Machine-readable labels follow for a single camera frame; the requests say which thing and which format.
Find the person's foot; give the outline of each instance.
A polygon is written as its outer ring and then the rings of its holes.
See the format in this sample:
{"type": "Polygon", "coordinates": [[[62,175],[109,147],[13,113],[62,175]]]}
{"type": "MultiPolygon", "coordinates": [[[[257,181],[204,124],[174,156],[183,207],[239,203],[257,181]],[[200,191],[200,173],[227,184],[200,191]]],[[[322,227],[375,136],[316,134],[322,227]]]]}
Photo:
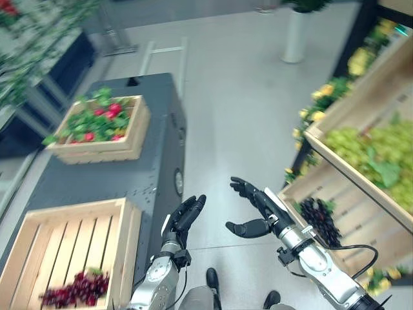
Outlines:
{"type": "Polygon", "coordinates": [[[264,301],[264,309],[270,309],[272,305],[279,304],[281,296],[277,291],[271,291],[264,301]]]}
{"type": "Polygon", "coordinates": [[[206,271],[206,284],[211,289],[214,289],[215,293],[219,295],[218,274],[214,268],[208,268],[208,270],[206,271]]]}
{"type": "Polygon", "coordinates": [[[208,270],[206,271],[206,284],[214,293],[214,310],[221,310],[218,274],[214,268],[208,268],[208,270]]]}

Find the gray pants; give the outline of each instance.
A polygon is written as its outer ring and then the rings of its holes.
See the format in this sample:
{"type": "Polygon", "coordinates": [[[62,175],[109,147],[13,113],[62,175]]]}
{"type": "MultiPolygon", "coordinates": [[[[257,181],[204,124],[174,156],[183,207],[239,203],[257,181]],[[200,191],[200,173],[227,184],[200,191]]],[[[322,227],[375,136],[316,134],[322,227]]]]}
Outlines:
{"type": "MultiPolygon", "coordinates": [[[[179,310],[214,310],[214,294],[207,286],[191,289],[179,306],[179,310]]],[[[295,310],[289,305],[273,305],[270,310],[295,310]]]]}
{"type": "Polygon", "coordinates": [[[278,305],[273,305],[270,310],[295,310],[293,307],[290,307],[289,305],[283,305],[283,304],[278,304],[278,305]]]}

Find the silver arm segment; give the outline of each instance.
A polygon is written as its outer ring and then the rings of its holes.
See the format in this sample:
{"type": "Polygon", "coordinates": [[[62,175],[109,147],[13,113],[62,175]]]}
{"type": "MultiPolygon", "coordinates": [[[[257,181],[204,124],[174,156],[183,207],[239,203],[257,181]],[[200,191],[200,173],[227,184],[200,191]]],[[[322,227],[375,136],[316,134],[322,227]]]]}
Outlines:
{"type": "MultiPolygon", "coordinates": [[[[287,210],[270,189],[266,188],[264,192],[274,203],[287,210]]],[[[314,235],[307,235],[308,233],[311,233],[311,229],[301,231],[295,225],[291,225],[285,227],[279,239],[293,251],[314,237],[314,235]]],[[[366,295],[367,292],[333,262],[324,248],[314,243],[308,244],[299,251],[298,257],[303,274],[314,281],[334,309],[348,310],[366,295]]]]}
{"type": "MultiPolygon", "coordinates": [[[[176,253],[181,250],[177,242],[167,242],[161,252],[176,253]]],[[[178,270],[169,256],[156,258],[146,272],[144,282],[135,290],[127,309],[160,310],[168,305],[171,293],[178,283],[178,270]]]]}

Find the grape bunch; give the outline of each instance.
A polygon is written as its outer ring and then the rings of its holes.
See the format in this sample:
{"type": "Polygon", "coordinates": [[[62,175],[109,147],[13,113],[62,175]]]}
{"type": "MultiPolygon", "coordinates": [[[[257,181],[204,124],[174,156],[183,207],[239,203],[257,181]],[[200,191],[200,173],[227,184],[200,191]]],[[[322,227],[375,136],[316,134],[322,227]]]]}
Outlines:
{"type": "Polygon", "coordinates": [[[109,277],[103,274],[75,275],[73,284],[68,284],[60,289],[48,289],[40,296],[43,305],[54,305],[56,309],[68,305],[84,303],[88,306],[96,305],[97,299],[108,291],[109,277]]]}
{"type": "Polygon", "coordinates": [[[329,247],[341,247],[340,231],[331,218],[332,211],[323,200],[309,197],[300,203],[300,207],[301,216],[309,225],[317,229],[318,234],[329,247]]]}
{"type": "Polygon", "coordinates": [[[354,128],[332,130],[325,143],[413,214],[413,121],[393,121],[362,135],[354,128]]]}

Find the robotic arm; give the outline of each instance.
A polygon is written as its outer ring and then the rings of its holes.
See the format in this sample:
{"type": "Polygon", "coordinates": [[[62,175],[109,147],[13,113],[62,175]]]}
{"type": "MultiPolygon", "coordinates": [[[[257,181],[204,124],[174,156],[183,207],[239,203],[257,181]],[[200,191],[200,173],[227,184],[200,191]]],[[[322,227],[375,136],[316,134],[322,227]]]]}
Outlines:
{"type": "Polygon", "coordinates": [[[181,268],[191,264],[186,250],[186,239],[192,223],[204,207],[206,196],[195,196],[183,202],[165,220],[162,229],[161,252],[153,257],[144,282],[136,289],[127,309],[170,309],[170,297],[175,297],[175,288],[181,268]]]}
{"type": "Polygon", "coordinates": [[[288,215],[282,201],[270,189],[259,191],[249,182],[231,178],[230,186],[241,197],[248,198],[263,219],[241,225],[227,222],[226,227],[237,236],[256,238],[274,233],[286,249],[280,247],[279,261],[286,267],[298,260],[304,275],[318,286],[321,294],[337,310],[384,310],[347,273],[339,269],[327,250],[316,245],[311,227],[299,229],[288,215]]]}

